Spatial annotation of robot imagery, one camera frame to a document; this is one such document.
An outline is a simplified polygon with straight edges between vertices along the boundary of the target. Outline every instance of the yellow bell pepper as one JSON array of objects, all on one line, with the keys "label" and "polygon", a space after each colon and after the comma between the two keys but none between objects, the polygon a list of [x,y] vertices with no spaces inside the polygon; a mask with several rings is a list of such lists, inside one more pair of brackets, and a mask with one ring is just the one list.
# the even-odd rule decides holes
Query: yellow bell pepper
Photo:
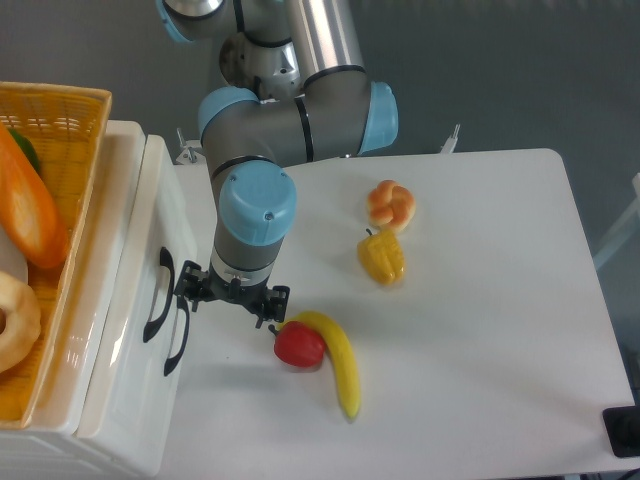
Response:
[{"label": "yellow bell pepper", "polygon": [[389,285],[404,276],[404,254],[391,230],[383,230],[358,243],[358,259],[376,282]]}]

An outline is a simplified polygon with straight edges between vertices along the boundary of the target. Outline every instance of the gray floor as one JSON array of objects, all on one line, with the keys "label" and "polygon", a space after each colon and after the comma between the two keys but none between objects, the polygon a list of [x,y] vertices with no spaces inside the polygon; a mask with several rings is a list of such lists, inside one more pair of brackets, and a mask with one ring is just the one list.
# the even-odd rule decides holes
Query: gray floor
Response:
[{"label": "gray floor", "polygon": [[[368,72],[396,94],[385,154],[548,147],[565,160],[593,247],[640,172],[640,2],[353,0]],[[152,0],[0,0],[0,79],[101,87],[113,119],[177,153],[200,100],[222,85],[219,41],[174,44]],[[640,235],[600,280],[625,355],[640,352]]]}]

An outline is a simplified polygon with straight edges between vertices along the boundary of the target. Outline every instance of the white cabinet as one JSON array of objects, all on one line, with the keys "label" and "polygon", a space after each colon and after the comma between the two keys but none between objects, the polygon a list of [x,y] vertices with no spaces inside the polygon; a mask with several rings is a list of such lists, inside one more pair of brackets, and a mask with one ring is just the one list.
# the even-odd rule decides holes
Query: white cabinet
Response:
[{"label": "white cabinet", "polygon": [[[75,285],[82,295],[60,341],[52,398],[29,428],[0,432],[3,479],[27,470],[154,475],[160,468],[188,328],[170,270],[179,274],[195,259],[196,243],[164,140],[145,138],[132,122],[109,122],[104,142],[91,248],[81,258],[91,268]],[[161,327],[144,341],[145,325],[158,317]]]}]

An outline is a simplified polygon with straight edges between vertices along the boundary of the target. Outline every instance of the blue joint cap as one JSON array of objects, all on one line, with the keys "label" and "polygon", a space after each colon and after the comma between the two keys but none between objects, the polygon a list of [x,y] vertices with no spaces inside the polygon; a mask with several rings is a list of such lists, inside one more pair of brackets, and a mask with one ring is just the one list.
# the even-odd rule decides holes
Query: blue joint cap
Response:
[{"label": "blue joint cap", "polygon": [[398,105],[391,87],[383,82],[371,82],[369,116],[359,153],[388,147],[398,136]]},{"label": "blue joint cap", "polygon": [[218,212],[227,230],[254,247],[284,238],[296,212],[293,180],[274,163],[250,160],[235,167],[222,189]]},{"label": "blue joint cap", "polygon": [[164,8],[164,3],[162,0],[156,0],[156,8],[158,9],[158,14],[160,15],[160,19],[162,20],[162,24],[164,25],[165,30],[171,37],[174,42],[178,43],[190,43],[187,37],[182,35],[180,31],[176,28],[171,20],[171,17],[167,13],[167,9]]},{"label": "blue joint cap", "polygon": [[198,109],[198,129],[200,139],[209,125],[222,110],[238,102],[260,103],[258,97],[248,88],[222,87],[204,97]]}]

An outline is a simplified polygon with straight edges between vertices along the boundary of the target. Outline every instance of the black cable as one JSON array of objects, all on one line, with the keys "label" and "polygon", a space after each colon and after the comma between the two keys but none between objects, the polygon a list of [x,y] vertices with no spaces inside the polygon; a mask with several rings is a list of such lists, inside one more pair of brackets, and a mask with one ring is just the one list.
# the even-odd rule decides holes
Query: black cable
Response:
[{"label": "black cable", "polygon": [[631,477],[633,477],[638,472],[640,472],[640,468],[636,468],[635,470],[629,470],[623,476],[618,478],[618,480],[629,480]]}]

